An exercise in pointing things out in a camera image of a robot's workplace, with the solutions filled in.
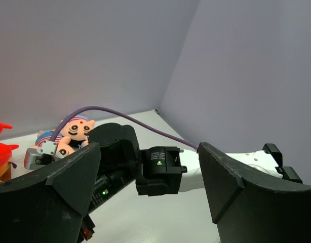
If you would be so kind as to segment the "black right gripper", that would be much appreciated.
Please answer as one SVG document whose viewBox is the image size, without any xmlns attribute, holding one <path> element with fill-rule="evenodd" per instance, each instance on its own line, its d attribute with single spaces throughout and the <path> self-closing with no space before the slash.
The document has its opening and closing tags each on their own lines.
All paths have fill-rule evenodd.
<svg viewBox="0 0 311 243">
<path fill-rule="evenodd" d="M 128 186 L 133 180 L 134 176 L 129 168 L 120 168 L 119 170 L 101 168 L 98 170 L 88 214 L 82 220 L 79 240 L 89 240 L 94 234 L 95 224 L 90 214 Z"/>
</svg>

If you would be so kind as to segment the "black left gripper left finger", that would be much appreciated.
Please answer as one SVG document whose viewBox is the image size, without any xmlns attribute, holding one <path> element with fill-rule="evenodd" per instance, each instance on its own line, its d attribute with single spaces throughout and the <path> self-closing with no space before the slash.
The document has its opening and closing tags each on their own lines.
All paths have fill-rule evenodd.
<svg viewBox="0 0 311 243">
<path fill-rule="evenodd" d="M 92 143 L 0 183 L 0 242 L 76 242 L 100 158 L 99 145 Z"/>
</svg>

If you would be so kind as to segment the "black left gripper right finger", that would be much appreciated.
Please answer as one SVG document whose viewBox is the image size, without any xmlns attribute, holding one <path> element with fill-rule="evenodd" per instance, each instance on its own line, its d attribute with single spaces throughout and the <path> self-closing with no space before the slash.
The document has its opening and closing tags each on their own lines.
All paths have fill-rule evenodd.
<svg viewBox="0 0 311 243">
<path fill-rule="evenodd" d="M 264 155 L 277 163 L 272 176 L 223 153 L 198 147 L 212 221 L 221 242 L 311 242 L 311 186 L 283 166 L 276 145 Z"/>
</svg>

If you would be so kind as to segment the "orange shark plush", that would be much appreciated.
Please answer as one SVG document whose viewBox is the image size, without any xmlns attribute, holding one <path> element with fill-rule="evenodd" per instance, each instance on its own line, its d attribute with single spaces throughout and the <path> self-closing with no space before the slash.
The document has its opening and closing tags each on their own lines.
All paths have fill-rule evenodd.
<svg viewBox="0 0 311 243">
<path fill-rule="evenodd" d="M 0 167 L 0 183 L 11 179 L 11 171 L 15 169 L 17 165 L 13 162 L 7 162 Z"/>
</svg>

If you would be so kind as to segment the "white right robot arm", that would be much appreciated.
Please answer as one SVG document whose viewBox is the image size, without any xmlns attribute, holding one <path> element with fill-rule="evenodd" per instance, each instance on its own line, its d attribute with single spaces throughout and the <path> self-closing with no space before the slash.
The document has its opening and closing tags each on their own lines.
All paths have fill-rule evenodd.
<svg viewBox="0 0 311 243">
<path fill-rule="evenodd" d="M 234 154 L 213 148 L 201 154 L 166 146 L 140 149 L 135 130 L 116 123 L 93 129 L 89 141 L 101 151 L 89 212 L 131 182 L 147 196 L 204 188 L 220 242 L 303 242 L 311 236 L 301 205 L 307 196 L 303 181 L 283 166 L 274 144 Z"/>
</svg>

